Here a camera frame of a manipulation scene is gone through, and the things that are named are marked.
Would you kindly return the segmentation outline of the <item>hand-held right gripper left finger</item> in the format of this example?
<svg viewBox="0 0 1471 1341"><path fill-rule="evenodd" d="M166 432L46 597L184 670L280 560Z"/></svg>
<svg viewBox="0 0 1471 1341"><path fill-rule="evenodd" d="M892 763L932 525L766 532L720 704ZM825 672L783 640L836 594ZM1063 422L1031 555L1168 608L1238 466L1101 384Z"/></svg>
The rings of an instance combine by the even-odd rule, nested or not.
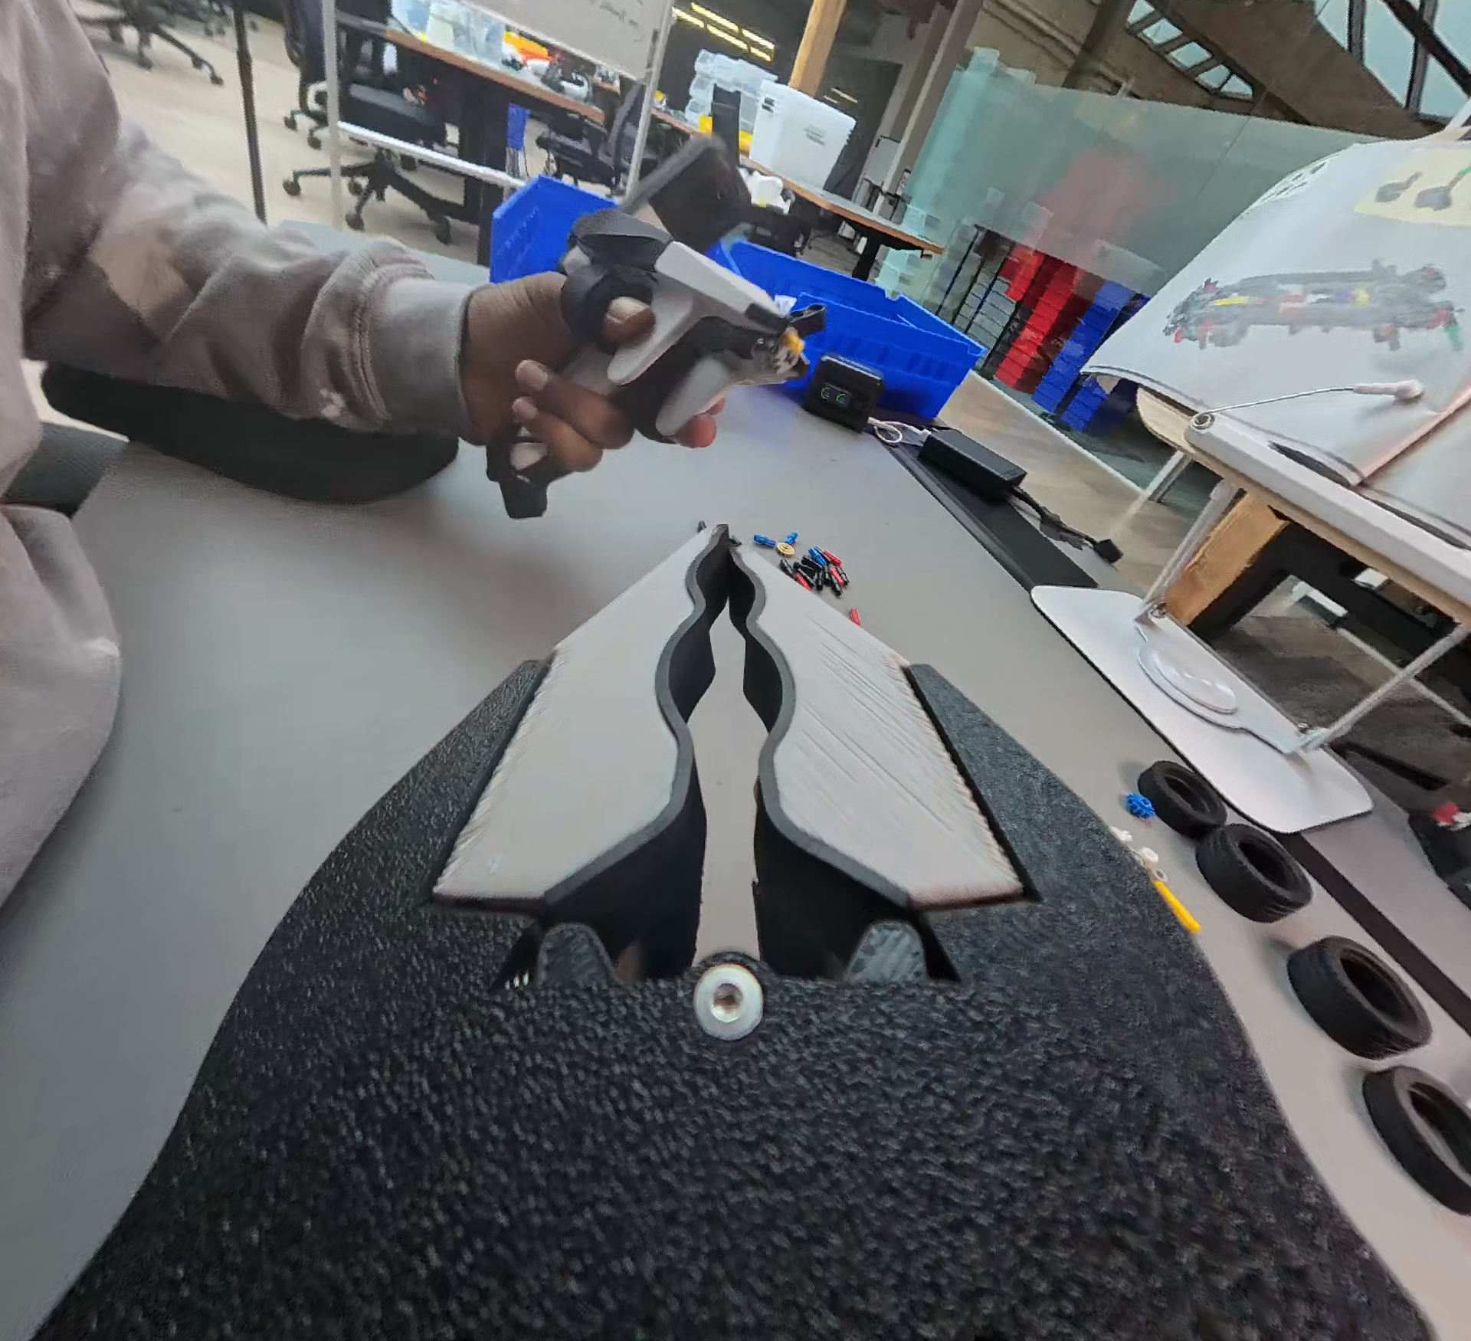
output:
<svg viewBox="0 0 1471 1341"><path fill-rule="evenodd" d="M477 797L435 901L571 917L701 886L686 717L714 685L732 532L706 525L566 634Z"/></svg>

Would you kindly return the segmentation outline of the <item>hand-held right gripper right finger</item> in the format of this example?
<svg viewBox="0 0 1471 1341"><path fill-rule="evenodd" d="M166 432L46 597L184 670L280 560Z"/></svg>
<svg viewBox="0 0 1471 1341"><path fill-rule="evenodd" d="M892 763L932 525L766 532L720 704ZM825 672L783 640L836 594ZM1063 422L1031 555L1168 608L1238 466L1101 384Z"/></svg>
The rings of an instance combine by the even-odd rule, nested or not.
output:
<svg viewBox="0 0 1471 1341"><path fill-rule="evenodd" d="M753 547L732 547L732 628L761 724L760 803L783 845L903 912L1027 894L897 650Z"/></svg>

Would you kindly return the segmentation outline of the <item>small grey toy brick assembly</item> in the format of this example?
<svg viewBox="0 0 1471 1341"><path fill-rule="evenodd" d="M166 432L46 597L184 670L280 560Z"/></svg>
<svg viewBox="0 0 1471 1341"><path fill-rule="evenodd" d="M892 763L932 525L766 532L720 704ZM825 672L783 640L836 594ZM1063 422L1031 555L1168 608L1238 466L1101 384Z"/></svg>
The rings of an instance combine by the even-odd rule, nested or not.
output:
<svg viewBox="0 0 1471 1341"><path fill-rule="evenodd" d="M824 304L797 305L797 310L783 316L783 325L797 325L804 339L813 339L825 325L825 305ZM804 380L813 370L808 349L783 367L783 357L773 357L773 339L777 336L761 336L753 344L753 378L750 378L750 384L788 384L788 380Z"/></svg>

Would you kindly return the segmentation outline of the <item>person's left forearm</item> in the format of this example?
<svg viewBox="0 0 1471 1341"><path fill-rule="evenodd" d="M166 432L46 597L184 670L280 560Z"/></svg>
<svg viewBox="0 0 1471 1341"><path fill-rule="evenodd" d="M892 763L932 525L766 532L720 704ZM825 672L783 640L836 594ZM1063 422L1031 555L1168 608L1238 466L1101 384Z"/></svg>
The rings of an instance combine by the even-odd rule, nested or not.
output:
<svg viewBox="0 0 1471 1341"><path fill-rule="evenodd" d="M342 432L469 437L466 280L403 240L319 248L264 226L140 123L64 158L64 248L34 254L25 357L266 405Z"/></svg>

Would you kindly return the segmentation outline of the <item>grey desk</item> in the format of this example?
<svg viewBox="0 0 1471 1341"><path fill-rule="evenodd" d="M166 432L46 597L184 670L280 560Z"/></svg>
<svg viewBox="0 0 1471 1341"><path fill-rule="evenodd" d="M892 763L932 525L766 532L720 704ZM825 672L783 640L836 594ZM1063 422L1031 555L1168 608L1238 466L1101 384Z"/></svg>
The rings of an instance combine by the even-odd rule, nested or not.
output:
<svg viewBox="0 0 1471 1341"><path fill-rule="evenodd" d="M706 525L840 560L1022 901L777 843L732 563L701 886L435 901L553 645ZM1467 1334L1467 1219L1287 985L1370 939L1140 829L1168 917L1176 748L876 442L742 394L540 525L477 448L363 508L129 448L76 530L124 704L5 904L5 1334Z"/></svg>

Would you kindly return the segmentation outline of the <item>person's left hand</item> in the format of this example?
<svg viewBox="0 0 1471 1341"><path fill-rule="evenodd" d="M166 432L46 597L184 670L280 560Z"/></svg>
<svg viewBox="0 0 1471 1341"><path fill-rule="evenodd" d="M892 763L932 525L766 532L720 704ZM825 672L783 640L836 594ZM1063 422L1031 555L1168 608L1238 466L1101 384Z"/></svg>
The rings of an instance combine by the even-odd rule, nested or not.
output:
<svg viewBox="0 0 1471 1341"><path fill-rule="evenodd" d="M579 357L579 336L559 310L559 271L490 280L469 291L460 332L460 394L469 442L501 443L511 469L553 462L586 477L606 448L633 442L630 416L566 378Z"/></svg>

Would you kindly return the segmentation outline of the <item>wooden top table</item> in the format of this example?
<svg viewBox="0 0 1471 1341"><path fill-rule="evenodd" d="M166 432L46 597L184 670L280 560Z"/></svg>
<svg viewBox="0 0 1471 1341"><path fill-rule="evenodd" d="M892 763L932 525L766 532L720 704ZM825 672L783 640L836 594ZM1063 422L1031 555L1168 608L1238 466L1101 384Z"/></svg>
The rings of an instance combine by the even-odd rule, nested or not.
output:
<svg viewBox="0 0 1471 1341"><path fill-rule="evenodd" d="M761 176L777 176L773 169L753 165L750 151L740 158L742 174L761 174ZM937 260L945 259L945 240L937 238L921 238L913 226L903 226L897 216L880 216L871 210L856 210L854 198L836 198L836 193L824 193L824 187L808 187L797 176L777 176L783 193L788 193L788 216L813 238L813 232L856 232L856 268L854 276L871 280L880 254L921 254L921 260Z"/></svg>
<svg viewBox="0 0 1471 1341"><path fill-rule="evenodd" d="M477 260L490 268L496 210L504 205L504 193L513 193L527 182L504 169L511 102L518 102L540 120L566 114L587 130L606 130L606 109L587 101L553 92L549 86L527 80L518 71L424 43L397 26L388 26L379 38L397 43L403 55L431 61L460 80L454 158L469 165L460 214L466 214L466 223L477 223Z"/></svg>

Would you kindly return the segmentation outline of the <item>black charger with green display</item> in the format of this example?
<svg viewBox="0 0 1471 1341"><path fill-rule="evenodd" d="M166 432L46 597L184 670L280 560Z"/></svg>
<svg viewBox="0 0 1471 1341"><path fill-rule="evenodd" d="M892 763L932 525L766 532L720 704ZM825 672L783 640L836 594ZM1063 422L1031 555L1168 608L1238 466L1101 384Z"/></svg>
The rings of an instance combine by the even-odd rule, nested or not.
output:
<svg viewBox="0 0 1471 1341"><path fill-rule="evenodd" d="M804 391L804 410L815 422L833 422L840 432L869 432L880 391L885 391L880 370L871 370L854 357L815 357L808 391Z"/></svg>

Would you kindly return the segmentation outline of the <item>long blue plastic bin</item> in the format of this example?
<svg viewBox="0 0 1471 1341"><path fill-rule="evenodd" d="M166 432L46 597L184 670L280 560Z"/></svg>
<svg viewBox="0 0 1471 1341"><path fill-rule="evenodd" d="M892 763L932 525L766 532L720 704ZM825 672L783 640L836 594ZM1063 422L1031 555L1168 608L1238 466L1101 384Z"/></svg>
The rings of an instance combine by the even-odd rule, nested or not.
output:
<svg viewBox="0 0 1471 1341"><path fill-rule="evenodd" d="M825 325L808 336L808 357L845 357L876 370L885 380L880 410L937 422L981 360L981 339L921 304L880 291L876 280L760 240L720 240L706 259L766 295L825 305Z"/></svg>

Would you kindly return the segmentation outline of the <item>black power adapter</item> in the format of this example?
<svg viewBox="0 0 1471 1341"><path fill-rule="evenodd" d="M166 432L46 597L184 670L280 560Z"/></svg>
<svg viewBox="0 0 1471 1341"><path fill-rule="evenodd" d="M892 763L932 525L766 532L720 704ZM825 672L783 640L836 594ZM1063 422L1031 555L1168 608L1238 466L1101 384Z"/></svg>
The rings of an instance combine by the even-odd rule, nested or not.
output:
<svg viewBox="0 0 1471 1341"><path fill-rule="evenodd" d="M965 432L924 432L918 462L987 505L1011 505L1027 488L1027 469Z"/></svg>

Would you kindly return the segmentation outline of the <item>stacks of coloured storage bins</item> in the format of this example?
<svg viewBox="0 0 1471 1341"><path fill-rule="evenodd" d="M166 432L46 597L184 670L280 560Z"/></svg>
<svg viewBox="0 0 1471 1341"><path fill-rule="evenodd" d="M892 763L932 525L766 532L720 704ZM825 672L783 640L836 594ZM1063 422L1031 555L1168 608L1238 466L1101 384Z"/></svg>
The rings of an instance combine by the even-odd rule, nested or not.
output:
<svg viewBox="0 0 1471 1341"><path fill-rule="evenodd" d="M1088 378L1088 357L1145 305L1145 291L959 223L921 268L918 304L981 344L977 378L1068 437L1109 437L1135 410L1135 380Z"/></svg>

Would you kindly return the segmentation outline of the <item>white book stand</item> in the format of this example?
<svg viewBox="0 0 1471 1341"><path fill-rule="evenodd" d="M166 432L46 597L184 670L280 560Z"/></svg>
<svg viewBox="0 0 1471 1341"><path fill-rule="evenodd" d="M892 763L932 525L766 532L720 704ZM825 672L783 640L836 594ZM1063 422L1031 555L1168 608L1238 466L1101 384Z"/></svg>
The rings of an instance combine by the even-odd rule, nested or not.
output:
<svg viewBox="0 0 1471 1341"><path fill-rule="evenodd" d="M1190 763L1235 812L1297 835L1370 812L1370 793L1338 763L1334 743L1348 735L1390 687L1426 672L1457 645L1467 645L1471 555L1408 514L1369 501L1369 488L1327 479L1291 462L1249 424L1242 410L1198 410L1190 443L1219 469L1203 514L1190 525L1147 594L1121 588L1031 588L1031 604L1077 645L1094 672ZM1168 615L1168 588L1183 579L1203 537L1230 519L1238 494L1254 488L1283 505L1287 519L1358 542L1381 576L1434 604L1457 628L1421 650L1375 691L1348 707L1327 725L1297 725L1271 699L1238 676L1198 634Z"/></svg>

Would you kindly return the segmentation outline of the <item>black stand pole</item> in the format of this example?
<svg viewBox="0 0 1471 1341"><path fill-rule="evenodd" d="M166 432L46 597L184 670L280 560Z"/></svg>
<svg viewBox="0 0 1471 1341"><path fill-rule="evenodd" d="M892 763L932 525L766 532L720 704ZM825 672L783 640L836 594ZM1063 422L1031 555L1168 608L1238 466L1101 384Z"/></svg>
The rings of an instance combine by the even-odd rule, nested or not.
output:
<svg viewBox="0 0 1471 1341"><path fill-rule="evenodd" d="M241 88L249 187L252 187L256 223L266 223L266 174L264 174L264 144L256 144L249 12L241 12L241 0L230 0L230 12L232 12L232 61L238 61L238 88Z"/></svg>

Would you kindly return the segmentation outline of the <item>toy car set box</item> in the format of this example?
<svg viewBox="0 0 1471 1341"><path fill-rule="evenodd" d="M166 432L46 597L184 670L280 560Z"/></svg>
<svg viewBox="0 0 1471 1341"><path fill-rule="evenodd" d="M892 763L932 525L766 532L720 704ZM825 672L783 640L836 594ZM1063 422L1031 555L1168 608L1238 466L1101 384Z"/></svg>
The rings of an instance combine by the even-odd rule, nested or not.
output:
<svg viewBox="0 0 1471 1341"><path fill-rule="evenodd" d="M1434 803L1408 816L1421 855L1439 875L1439 886L1471 904L1471 812L1462 803Z"/></svg>

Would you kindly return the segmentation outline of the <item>instruction booklet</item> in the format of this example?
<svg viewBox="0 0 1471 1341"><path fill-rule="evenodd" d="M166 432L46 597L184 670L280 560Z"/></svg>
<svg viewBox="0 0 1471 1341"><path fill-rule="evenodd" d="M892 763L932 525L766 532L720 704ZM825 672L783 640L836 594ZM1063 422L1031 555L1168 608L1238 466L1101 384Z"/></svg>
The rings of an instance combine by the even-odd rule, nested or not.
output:
<svg viewBox="0 0 1471 1341"><path fill-rule="evenodd" d="M1224 410L1467 542L1471 133L1381 137L1280 176L1083 378Z"/></svg>

